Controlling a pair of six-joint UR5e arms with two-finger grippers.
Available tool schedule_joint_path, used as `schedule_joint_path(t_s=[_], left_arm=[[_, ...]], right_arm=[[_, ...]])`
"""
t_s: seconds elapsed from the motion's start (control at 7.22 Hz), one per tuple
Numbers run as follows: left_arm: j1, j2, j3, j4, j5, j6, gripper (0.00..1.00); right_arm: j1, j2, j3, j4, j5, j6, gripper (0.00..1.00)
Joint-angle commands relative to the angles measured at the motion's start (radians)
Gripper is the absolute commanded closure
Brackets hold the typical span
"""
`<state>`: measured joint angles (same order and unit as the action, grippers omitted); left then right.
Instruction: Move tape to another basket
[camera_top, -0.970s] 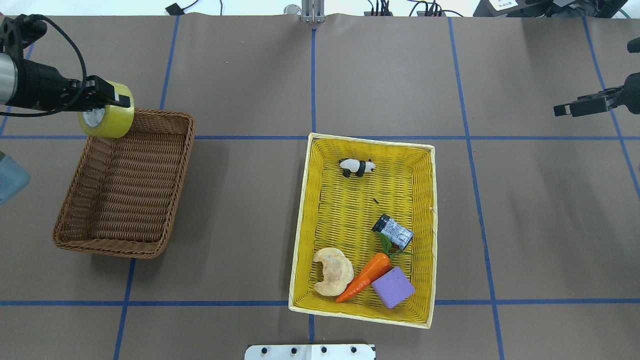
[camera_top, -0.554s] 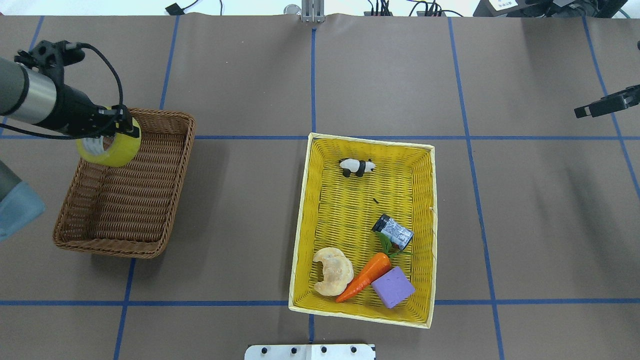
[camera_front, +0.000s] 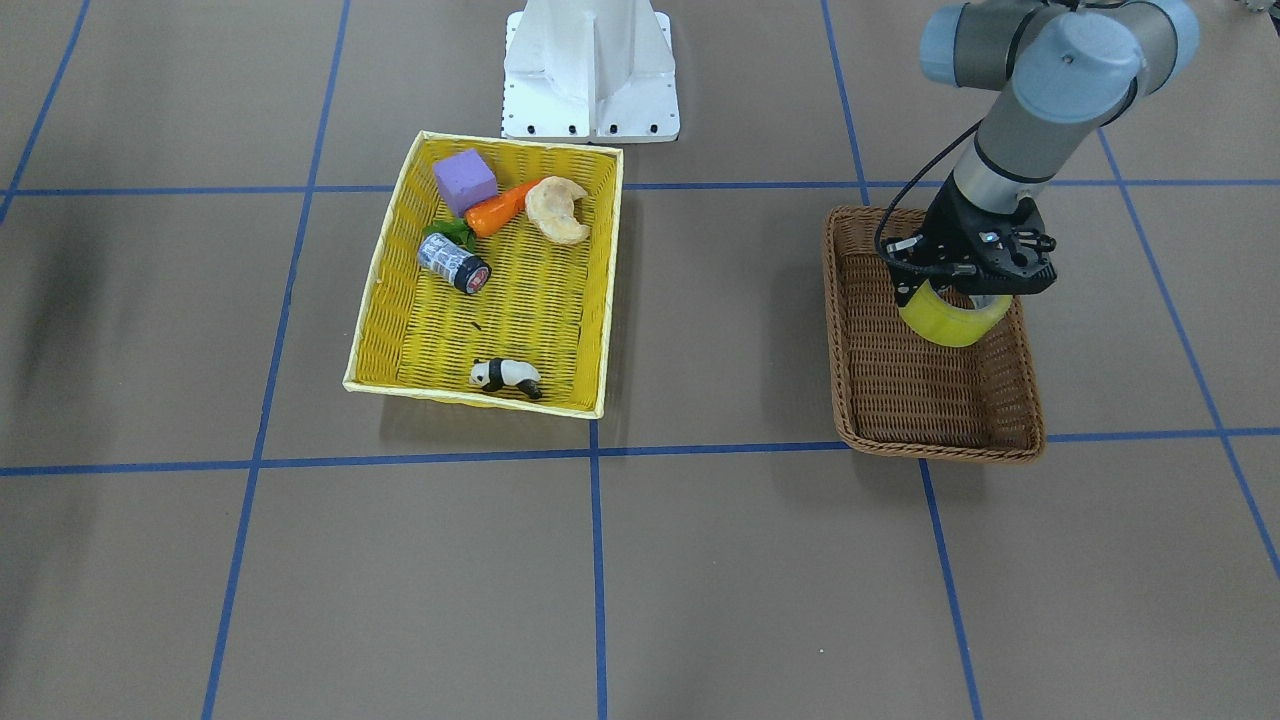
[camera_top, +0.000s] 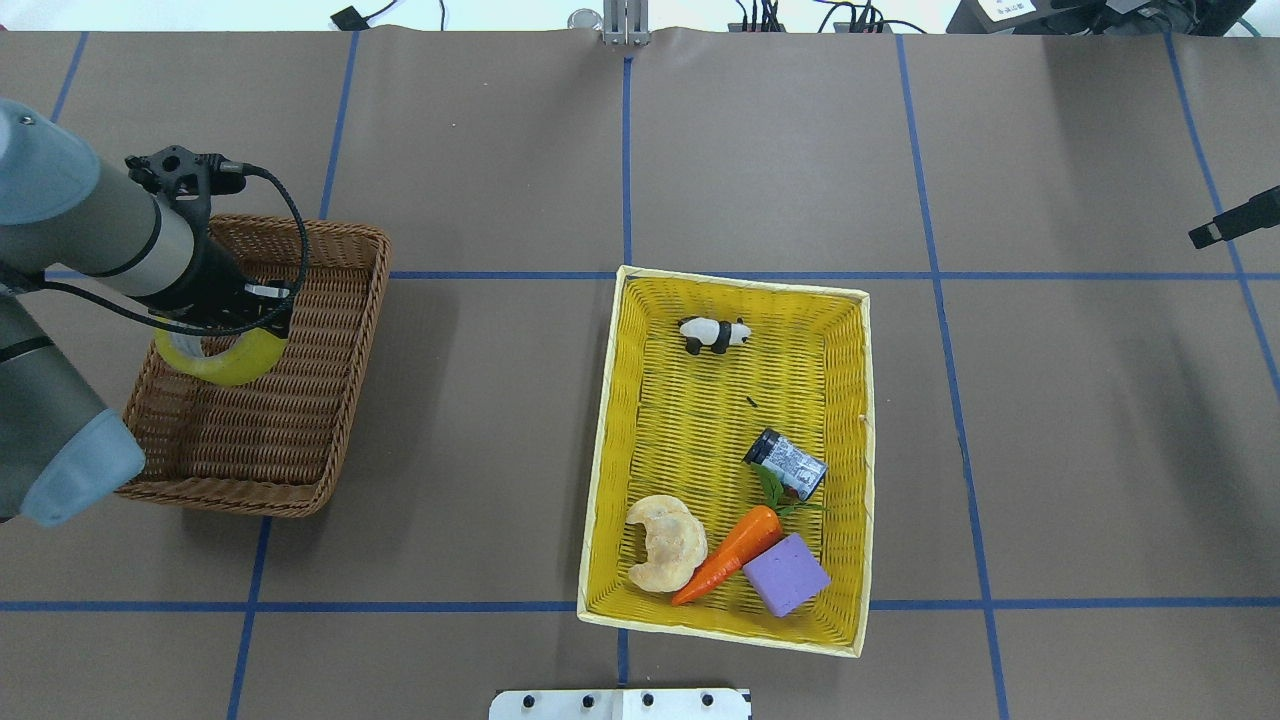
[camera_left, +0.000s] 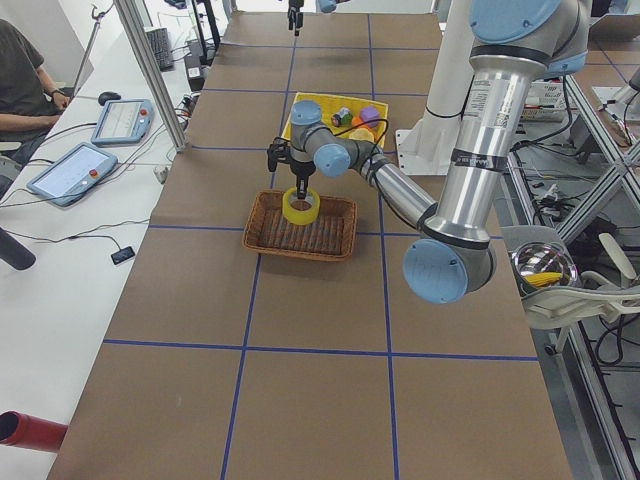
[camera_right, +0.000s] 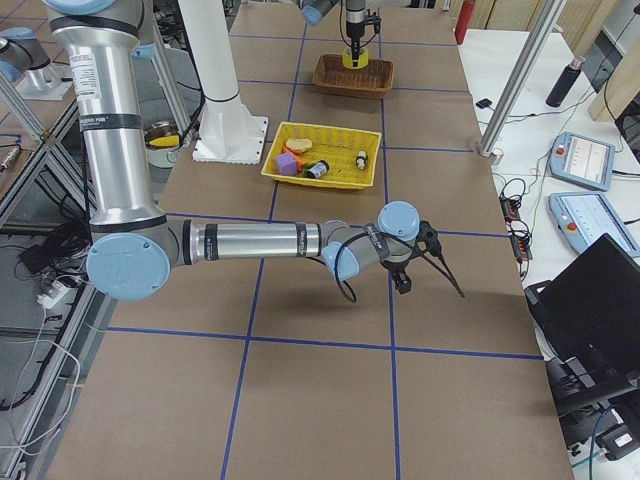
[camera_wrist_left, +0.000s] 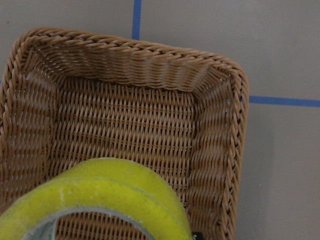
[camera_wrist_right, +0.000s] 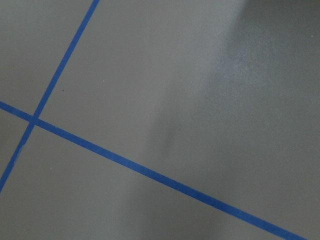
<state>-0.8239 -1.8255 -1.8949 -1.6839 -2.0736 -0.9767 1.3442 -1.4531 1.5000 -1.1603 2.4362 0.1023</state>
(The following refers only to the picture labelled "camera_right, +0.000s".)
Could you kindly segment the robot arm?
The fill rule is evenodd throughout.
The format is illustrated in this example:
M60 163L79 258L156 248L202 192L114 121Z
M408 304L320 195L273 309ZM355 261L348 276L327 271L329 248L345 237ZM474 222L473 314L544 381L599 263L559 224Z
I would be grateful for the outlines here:
M365 0L299 1L298 8L309 26L318 25L335 7L339 8L339 33L344 44L341 54L346 69L368 66L369 44L380 34L381 18L367 7Z
M163 287L170 271L201 261L311 258L326 266L343 296L349 280L379 264L401 292L420 258L452 278L436 231L409 203L386 204L376 221L200 224L169 220L154 203L133 58L153 18L145 1L51 1L51 31L67 51L96 196L86 268L90 282L119 300Z

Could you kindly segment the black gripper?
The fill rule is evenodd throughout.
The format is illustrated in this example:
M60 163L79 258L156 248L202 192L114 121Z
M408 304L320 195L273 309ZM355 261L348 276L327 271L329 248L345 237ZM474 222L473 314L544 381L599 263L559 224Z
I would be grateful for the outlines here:
M373 27L373 36L380 33L381 18L369 9L347 9L346 10L346 35L349 39L349 46L351 47L351 67L359 68L360 49L366 43L362 42L362 38L365 36L365 30L368 26Z
M446 263L442 252L442 245L438 238L438 232L427 220L420 221L417 242L424 245L424 252L420 252L419 257L441 274L461 298L465 298L466 295L464 291Z

